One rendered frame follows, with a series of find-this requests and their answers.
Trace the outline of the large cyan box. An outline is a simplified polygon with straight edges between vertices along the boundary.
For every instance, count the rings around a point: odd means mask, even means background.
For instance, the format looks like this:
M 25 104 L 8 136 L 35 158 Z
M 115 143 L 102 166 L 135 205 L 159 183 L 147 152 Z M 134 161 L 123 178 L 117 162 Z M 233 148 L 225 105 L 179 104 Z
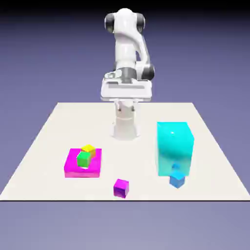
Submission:
M 174 170 L 189 175 L 194 136 L 186 122 L 157 122 L 157 169 L 159 176 Z

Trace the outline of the small purple cube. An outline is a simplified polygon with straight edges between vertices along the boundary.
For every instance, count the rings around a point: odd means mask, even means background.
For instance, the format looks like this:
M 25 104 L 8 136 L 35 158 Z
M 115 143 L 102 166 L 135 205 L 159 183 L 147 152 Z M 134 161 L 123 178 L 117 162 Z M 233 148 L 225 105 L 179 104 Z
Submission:
M 113 186 L 113 194 L 116 197 L 126 198 L 129 192 L 129 181 L 117 179 Z

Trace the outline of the large magenta box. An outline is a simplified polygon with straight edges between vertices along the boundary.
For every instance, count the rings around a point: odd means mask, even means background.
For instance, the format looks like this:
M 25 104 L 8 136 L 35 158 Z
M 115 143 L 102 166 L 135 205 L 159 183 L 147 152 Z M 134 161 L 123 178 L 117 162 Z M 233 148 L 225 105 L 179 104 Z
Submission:
M 91 159 L 88 168 L 77 165 L 77 156 L 80 148 L 71 148 L 64 164 L 64 175 L 66 178 L 98 178 L 101 171 L 102 149 L 96 149 L 96 155 Z

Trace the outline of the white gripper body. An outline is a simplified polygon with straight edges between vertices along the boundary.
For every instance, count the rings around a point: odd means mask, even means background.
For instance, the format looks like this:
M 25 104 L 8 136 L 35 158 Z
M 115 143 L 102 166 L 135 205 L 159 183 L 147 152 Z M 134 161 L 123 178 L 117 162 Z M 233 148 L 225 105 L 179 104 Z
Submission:
M 122 83 L 120 78 L 103 79 L 101 99 L 103 101 L 116 101 L 132 99 L 148 102 L 152 97 L 152 82 L 132 79 L 132 83 Z

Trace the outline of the small blue cube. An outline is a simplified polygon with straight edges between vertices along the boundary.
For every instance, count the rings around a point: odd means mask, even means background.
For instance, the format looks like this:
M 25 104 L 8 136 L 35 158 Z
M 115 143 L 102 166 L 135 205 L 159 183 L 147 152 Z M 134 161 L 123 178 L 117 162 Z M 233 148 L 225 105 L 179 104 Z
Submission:
M 174 170 L 170 177 L 169 183 L 175 188 L 180 188 L 185 183 L 185 175 L 177 170 Z

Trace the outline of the small green cube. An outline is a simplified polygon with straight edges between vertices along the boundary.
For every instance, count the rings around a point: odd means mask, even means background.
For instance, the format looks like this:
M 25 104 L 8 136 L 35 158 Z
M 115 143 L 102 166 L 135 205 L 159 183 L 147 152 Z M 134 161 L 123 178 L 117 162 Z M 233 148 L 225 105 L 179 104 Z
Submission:
M 77 156 L 77 166 L 88 168 L 91 161 L 91 154 L 89 152 L 81 151 Z

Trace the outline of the small yellow cube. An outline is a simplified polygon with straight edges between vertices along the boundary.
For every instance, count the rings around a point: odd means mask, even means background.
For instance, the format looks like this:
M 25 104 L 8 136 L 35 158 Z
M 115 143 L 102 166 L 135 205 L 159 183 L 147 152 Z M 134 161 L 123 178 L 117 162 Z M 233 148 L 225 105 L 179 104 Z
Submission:
M 91 158 L 96 155 L 96 148 L 92 145 L 85 145 L 81 148 L 81 151 L 90 153 Z

